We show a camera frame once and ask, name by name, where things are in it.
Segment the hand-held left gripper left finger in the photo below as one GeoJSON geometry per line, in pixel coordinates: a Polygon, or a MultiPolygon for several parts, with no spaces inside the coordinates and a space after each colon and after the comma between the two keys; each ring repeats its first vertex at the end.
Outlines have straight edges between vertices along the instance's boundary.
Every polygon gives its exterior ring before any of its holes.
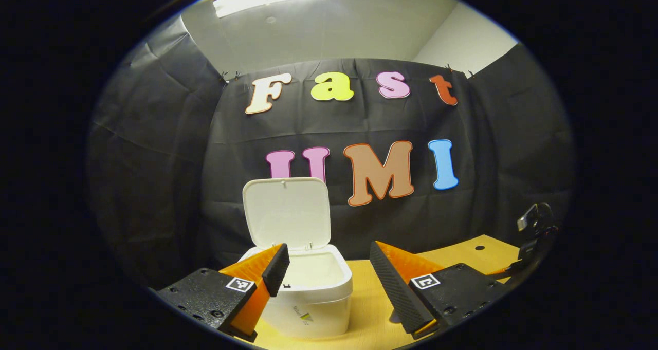
{"type": "Polygon", "coordinates": [[[155,294],[183,315],[254,342],[255,327],[277,296],[289,264],[288,247],[281,243],[221,270],[200,268],[155,294]]]}

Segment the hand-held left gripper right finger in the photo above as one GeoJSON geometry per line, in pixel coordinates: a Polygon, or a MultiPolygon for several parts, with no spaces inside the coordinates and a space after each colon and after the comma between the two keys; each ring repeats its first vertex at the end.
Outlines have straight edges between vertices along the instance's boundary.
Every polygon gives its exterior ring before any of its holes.
{"type": "Polygon", "coordinates": [[[444,267],[383,242],[371,243],[369,259],[404,331],[416,340],[458,326],[509,292],[467,264],[444,267]]]}

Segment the wooden desktop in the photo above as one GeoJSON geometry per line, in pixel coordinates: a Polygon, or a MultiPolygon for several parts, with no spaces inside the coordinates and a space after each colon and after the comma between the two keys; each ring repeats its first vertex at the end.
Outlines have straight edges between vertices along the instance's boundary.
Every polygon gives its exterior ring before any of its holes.
{"type": "MultiPolygon", "coordinates": [[[[444,266],[465,263],[483,273],[496,272],[517,260],[519,247],[480,235],[419,256],[444,266]]],[[[292,338],[260,320],[254,346],[267,350],[393,350],[414,342],[389,317],[393,306],[367,260],[348,261],[353,273],[350,321],[345,334],[329,338],[292,338]]]]}

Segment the black backdrop cloth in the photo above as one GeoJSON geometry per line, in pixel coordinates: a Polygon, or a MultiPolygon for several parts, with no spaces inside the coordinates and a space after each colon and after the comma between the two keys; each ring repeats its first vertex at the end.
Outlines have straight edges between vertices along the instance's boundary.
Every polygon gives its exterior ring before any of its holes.
{"type": "Polygon", "coordinates": [[[553,84],[524,45],[472,78],[364,58],[273,67],[226,83],[181,17],[118,64],[90,123],[97,226],[127,274],[153,288],[253,246],[244,184],[292,151],[293,177],[326,176],[331,243],[411,252],[482,234],[524,242],[517,219],[547,203],[561,225],[574,140],[553,84]]]}

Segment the white desktop garbage bin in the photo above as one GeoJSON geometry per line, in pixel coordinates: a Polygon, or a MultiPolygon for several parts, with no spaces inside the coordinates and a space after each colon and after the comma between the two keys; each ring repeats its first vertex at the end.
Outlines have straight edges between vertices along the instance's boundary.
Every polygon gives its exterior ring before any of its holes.
{"type": "Polygon", "coordinates": [[[247,259],[286,243],[290,263],[261,319],[280,333],[301,338],[347,331],[352,271],[331,245],[326,184],[315,177],[256,179],[243,189],[245,220],[254,246],[247,259]]]}

